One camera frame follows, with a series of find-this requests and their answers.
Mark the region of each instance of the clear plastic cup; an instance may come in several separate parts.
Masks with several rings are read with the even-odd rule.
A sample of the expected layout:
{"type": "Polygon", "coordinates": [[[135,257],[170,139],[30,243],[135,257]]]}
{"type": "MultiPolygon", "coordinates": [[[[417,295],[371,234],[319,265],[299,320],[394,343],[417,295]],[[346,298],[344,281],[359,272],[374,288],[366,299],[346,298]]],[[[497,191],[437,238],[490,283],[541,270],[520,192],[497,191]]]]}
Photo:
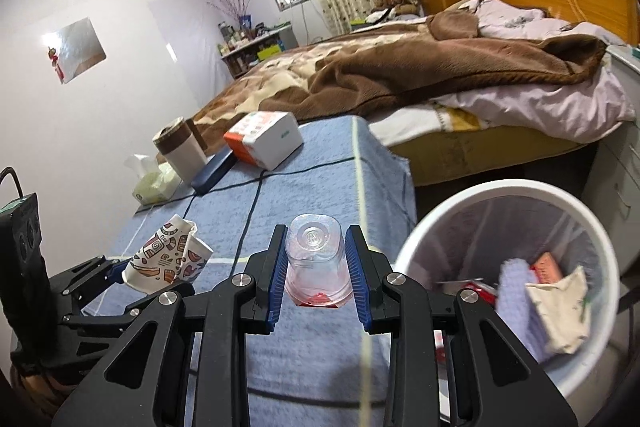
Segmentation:
{"type": "Polygon", "coordinates": [[[340,223],[331,216],[302,214],[285,243],[289,268],[285,291],[298,306],[340,307],[353,291],[340,223]]]}

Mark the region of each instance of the white box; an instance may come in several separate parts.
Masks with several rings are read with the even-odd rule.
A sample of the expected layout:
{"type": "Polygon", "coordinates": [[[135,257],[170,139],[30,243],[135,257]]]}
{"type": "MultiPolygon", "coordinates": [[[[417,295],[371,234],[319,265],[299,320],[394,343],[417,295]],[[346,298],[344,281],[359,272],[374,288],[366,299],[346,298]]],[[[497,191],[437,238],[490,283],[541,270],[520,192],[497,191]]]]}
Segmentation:
{"type": "Polygon", "coordinates": [[[255,111],[225,133],[239,160],[273,171],[302,145],[298,122],[290,112],[255,111]]]}

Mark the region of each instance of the green box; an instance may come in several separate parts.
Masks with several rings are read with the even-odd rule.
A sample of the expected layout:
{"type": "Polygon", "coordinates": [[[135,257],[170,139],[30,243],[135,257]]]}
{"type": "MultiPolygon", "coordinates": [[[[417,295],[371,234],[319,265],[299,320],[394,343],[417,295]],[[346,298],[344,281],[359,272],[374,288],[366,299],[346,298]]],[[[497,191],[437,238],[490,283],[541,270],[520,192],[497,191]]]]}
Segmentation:
{"type": "Polygon", "coordinates": [[[282,53],[282,50],[279,45],[274,44],[273,46],[269,46],[268,48],[264,48],[262,51],[259,51],[258,58],[260,58],[260,61],[263,61],[269,57],[273,57],[273,55],[277,55],[278,53],[282,53]]]}

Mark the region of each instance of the blue tablecloth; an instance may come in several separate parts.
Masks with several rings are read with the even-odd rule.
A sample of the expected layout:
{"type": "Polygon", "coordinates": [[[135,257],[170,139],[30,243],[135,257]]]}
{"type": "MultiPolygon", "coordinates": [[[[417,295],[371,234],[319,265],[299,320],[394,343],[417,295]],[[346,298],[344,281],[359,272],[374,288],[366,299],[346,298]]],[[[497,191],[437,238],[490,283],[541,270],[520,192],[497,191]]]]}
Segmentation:
{"type": "MultiPolygon", "coordinates": [[[[304,145],[275,171],[239,163],[203,197],[180,187],[174,201],[138,211],[111,257],[130,257],[178,214],[196,222],[198,237],[214,250],[194,283],[196,292],[208,291],[229,277],[236,253],[233,273],[266,249],[275,225],[311,213],[335,217],[343,232],[360,225],[370,248],[393,262],[416,222],[407,160],[382,147],[361,118],[309,123],[301,133],[304,145]]],[[[141,296],[114,285],[85,311],[121,314],[141,296]]],[[[196,342],[194,373],[198,348],[196,342]]],[[[254,427],[382,425],[388,365],[381,344],[362,330],[353,301],[340,309],[297,308],[285,296],[275,332],[247,335],[246,358],[254,427]]]]}

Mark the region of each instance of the trash can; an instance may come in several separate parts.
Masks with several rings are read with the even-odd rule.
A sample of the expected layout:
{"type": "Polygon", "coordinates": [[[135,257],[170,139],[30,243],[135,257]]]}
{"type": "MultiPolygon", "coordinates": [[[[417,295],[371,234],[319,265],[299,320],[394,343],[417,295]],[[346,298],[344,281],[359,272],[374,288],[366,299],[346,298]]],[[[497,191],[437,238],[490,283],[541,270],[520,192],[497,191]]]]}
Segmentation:
{"type": "MultiPolygon", "coordinates": [[[[468,188],[432,210],[411,233],[394,269],[427,289],[447,280],[484,278],[497,283],[500,265],[521,258],[532,264],[549,251],[564,275],[584,267],[591,331],[573,355],[542,364],[564,397],[593,370],[605,349],[618,307],[616,256],[601,223],[581,201],[560,188],[530,180],[500,180],[468,188]]],[[[448,417],[446,381],[440,411],[448,417]]]]}

